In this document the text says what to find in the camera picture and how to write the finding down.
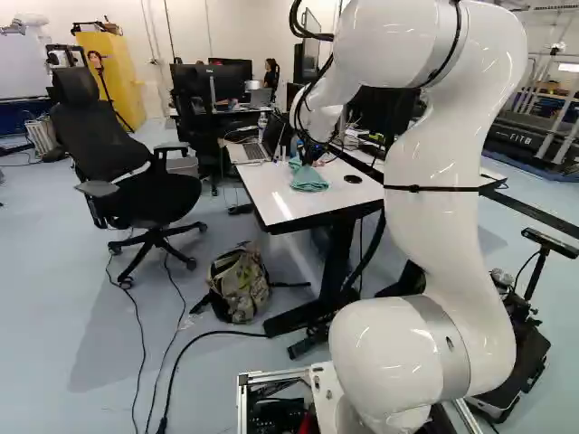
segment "backpack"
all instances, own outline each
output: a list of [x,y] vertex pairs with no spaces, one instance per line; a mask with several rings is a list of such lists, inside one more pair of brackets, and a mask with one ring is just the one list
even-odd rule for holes
[[209,292],[189,314],[197,314],[211,304],[215,315],[226,323],[244,324],[255,318],[270,299],[273,287],[303,287],[309,283],[289,285],[271,283],[257,247],[242,242],[215,259],[207,271]]

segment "whiteboard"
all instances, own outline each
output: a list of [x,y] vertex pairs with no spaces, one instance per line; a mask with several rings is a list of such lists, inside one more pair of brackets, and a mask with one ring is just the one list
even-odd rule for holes
[[51,85],[35,34],[0,34],[0,99],[46,95]]

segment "chair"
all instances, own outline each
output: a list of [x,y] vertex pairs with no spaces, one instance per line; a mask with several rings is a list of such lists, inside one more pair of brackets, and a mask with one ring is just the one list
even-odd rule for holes
[[[219,148],[219,121],[212,116],[212,106],[207,99],[197,98],[199,106],[194,107],[192,95],[188,92],[172,90],[171,96],[179,115],[176,120],[179,140],[190,144],[199,161],[200,176],[209,176],[213,196],[217,196],[217,180],[222,168],[223,153]],[[204,113],[199,113],[203,106]]]
[[[56,69],[52,74],[59,100],[51,111],[52,123],[74,160],[82,182],[75,188],[85,194],[94,224],[100,229],[147,229],[141,235],[109,242],[112,255],[120,254],[123,247],[143,244],[117,277],[119,286],[132,287],[130,273],[153,247],[166,250],[194,269],[195,259],[166,240],[192,229],[207,229],[202,222],[169,228],[193,209],[201,194],[197,178],[166,171],[167,153],[180,150],[186,156],[187,144],[157,146],[151,154],[122,128],[110,104],[99,101],[97,83],[87,68]],[[133,175],[143,167],[144,171]]]

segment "teal cloth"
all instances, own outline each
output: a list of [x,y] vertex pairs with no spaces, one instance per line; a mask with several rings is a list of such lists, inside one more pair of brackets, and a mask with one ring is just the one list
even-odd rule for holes
[[289,168],[293,172],[293,181],[290,186],[300,192],[323,192],[329,184],[319,175],[311,165],[301,165],[299,156],[289,161]]

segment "gray floor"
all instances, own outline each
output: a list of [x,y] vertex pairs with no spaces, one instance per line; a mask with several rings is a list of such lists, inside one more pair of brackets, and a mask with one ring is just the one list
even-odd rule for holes
[[[151,120],[136,137],[153,146],[176,140],[176,131],[165,129],[164,120]],[[0,159],[0,165],[21,160],[24,162],[25,156],[9,156]],[[508,175],[508,194],[579,224],[578,185],[549,183],[487,159],[483,159],[483,165]],[[72,189],[76,178],[69,162],[2,170],[6,180],[0,185],[0,202],[5,203],[0,208],[0,432],[132,432],[130,403],[140,360],[138,329],[130,302],[109,284],[104,272],[109,259],[106,242],[128,234],[100,231],[92,225],[82,196]],[[194,272],[169,261],[189,307],[207,290],[204,276],[210,260],[248,239],[260,243],[275,279],[319,282],[322,263],[307,233],[268,237],[261,233],[252,215],[226,214],[226,203],[236,200],[247,201],[242,189],[237,190],[237,198],[231,186],[216,198],[205,189],[185,221],[207,222],[209,232],[202,236],[184,234],[173,240],[199,261]],[[516,273],[536,250],[535,244],[520,236],[521,229],[527,226],[579,244],[488,199],[481,198],[479,206],[480,241],[489,269],[501,267]],[[375,220],[375,215],[365,219],[366,246]],[[352,248],[354,263],[358,249],[356,237]],[[111,272],[122,270],[134,252],[135,249],[127,249],[116,257]],[[141,431],[162,353],[181,308],[162,268],[162,259],[161,252],[148,255],[135,273],[138,284],[132,291],[143,318],[148,351],[137,406]],[[365,273],[365,293],[369,296],[393,283],[403,264],[402,253],[384,236]],[[553,343],[551,365],[509,422],[499,427],[501,432],[576,432],[578,277],[577,263],[556,254],[549,258],[535,304],[545,321],[543,332]],[[528,273],[522,279],[524,284],[527,279]],[[260,320],[311,297],[303,289],[278,290]],[[192,318],[180,332],[176,348],[193,336],[216,328],[232,327],[218,322],[211,312]],[[261,330],[259,323],[238,328]],[[195,344],[184,357],[177,376],[168,432],[233,431],[234,377],[238,372],[277,370],[327,360],[327,349],[320,348],[292,363],[285,347],[300,336],[297,332],[273,341],[215,337]],[[169,360],[175,355],[173,351]],[[162,382],[160,396],[165,389],[166,382]],[[157,405],[153,432],[161,407]]]

